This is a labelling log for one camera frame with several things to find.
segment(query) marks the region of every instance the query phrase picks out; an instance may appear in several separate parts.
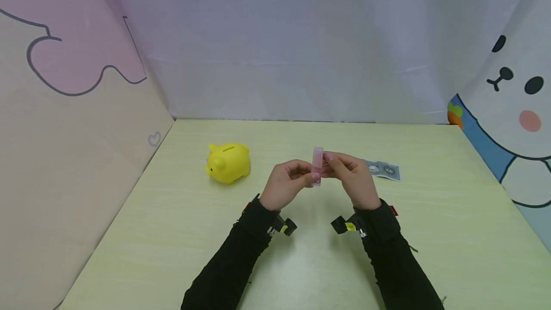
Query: pink cheek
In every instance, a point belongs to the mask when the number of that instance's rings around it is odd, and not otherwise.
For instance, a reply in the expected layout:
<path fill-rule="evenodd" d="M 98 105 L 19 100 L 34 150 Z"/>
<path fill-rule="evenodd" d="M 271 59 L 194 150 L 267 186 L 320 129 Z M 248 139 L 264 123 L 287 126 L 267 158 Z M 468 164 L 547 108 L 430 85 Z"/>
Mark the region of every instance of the pink cheek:
<path fill-rule="evenodd" d="M 522 111 L 518 116 L 518 121 L 522 128 L 529 132 L 537 132 L 541 128 L 540 117 L 533 111 Z"/>

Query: yellow piggy bank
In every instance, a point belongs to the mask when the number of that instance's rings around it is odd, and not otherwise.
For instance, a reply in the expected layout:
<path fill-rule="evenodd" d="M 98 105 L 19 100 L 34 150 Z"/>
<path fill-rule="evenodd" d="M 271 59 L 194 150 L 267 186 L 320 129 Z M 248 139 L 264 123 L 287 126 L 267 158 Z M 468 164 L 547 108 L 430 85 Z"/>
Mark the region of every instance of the yellow piggy bank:
<path fill-rule="evenodd" d="M 213 179 L 231 184 L 249 174 L 249 148 L 243 144 L 209 144 L 206 172 Z"/>

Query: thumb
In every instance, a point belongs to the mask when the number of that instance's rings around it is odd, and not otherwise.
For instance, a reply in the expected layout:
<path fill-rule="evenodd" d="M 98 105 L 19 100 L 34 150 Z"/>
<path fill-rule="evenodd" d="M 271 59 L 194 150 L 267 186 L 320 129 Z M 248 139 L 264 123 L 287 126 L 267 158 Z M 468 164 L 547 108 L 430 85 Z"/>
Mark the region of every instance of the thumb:
<path fill-rule="evenodd" d="M 320 180 L 319 173 L 309 173 L 302 175 L 301 177 L 293 180 L 294 186 L 297 188 L 297 191 L 302 188 L 312 187 L 312 185 Z"/>
<path fill-rule="evenodd" d="M 325 160 L 327 161 L 327 164 L 331 166 L 333 171 L 336 173 L 337 178 L 339 180 L 343 180 L 350 171 L 346 166 L 343 164 L 343 162 L 337 157 L 337 155 L 332 153 L 325 153 L 324 155 Z"/>

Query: hand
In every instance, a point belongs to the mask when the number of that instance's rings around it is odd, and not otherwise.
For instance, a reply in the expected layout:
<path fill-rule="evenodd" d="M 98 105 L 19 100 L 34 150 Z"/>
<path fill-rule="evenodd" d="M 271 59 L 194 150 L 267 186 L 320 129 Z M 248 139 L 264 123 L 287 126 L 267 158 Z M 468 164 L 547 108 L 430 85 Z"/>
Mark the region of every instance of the hand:
<path fill-rule="evenodd" d="M 373 176 L 367 163 L 351 155 L 324 152 L 321 176 L 336 178 L 343 184 L 344 191 L 359 210 L 374 210 L 381 206 Z"/>
<path fill-rule="evenodd" d="M 260 196 L 260 204 L 268 211 L 279 211 L 297 196 L 302 188 L 311 188 L 320 179 L 312 172 L 312 164 L 293 160 L 278 164 L 272 170 Z"/>

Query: bunny nose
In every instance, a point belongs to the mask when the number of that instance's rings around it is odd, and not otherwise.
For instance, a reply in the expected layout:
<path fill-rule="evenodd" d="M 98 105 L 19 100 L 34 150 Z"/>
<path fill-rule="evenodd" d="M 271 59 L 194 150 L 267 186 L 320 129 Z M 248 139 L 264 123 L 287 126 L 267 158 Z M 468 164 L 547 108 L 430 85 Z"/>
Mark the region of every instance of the bunny nose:
<path fill-rule="evenodd" d="M 489 84 L 492 84 L 494 86 L 494 90 L 496 90 L 496 92 L 499 91 L 499 82 L 502 81 L 503 79 L 505 80 L 511 80 L 513 79 L 514 77 L 514 74 L 513 74 L 513 71 L 511 71 L 511 69 L 509 67 L 501 67 L 500 70 L 499 70 L 499 78 L 497 78 L 496 80 L 492 80 L 492 79 L 487 79 L 486 82 L 488 82 Z"/>
<path fill-rule="evenodd" d="M 505 80 L 513 79 L 513 71 L 509 67 L 501 67 L 499 70 L 499 75 Z"/>

